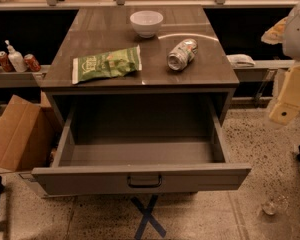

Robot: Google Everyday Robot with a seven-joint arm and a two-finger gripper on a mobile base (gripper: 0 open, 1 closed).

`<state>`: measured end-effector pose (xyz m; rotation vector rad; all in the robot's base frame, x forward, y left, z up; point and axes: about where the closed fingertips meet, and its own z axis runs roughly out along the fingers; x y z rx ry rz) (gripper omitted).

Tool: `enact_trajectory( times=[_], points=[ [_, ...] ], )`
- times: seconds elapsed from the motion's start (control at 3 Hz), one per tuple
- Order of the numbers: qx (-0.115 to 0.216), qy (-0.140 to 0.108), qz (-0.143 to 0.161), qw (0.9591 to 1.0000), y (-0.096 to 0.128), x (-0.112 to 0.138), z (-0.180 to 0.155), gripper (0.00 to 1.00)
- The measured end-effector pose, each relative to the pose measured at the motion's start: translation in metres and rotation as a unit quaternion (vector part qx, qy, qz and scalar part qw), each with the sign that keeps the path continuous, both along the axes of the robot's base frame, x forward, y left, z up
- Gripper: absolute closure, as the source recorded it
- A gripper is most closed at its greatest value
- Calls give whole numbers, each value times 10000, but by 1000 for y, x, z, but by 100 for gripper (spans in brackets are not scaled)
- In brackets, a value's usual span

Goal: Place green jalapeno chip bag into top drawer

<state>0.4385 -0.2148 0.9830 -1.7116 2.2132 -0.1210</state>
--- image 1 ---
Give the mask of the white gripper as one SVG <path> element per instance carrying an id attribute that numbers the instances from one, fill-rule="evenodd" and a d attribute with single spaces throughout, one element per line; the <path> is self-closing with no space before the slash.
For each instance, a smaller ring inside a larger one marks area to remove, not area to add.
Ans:
<path id="1" fill-rule="evenodd" d="M 261 41 L 276 45 L 283 41 L 283 53 L 300 61 L 300 1 L 284 17 L 264 32 Z M 281 73 L 277 81 L 279 93 L 269 111 L 269 119 L 288 125 L 300 112 L 300 62 Z"/>

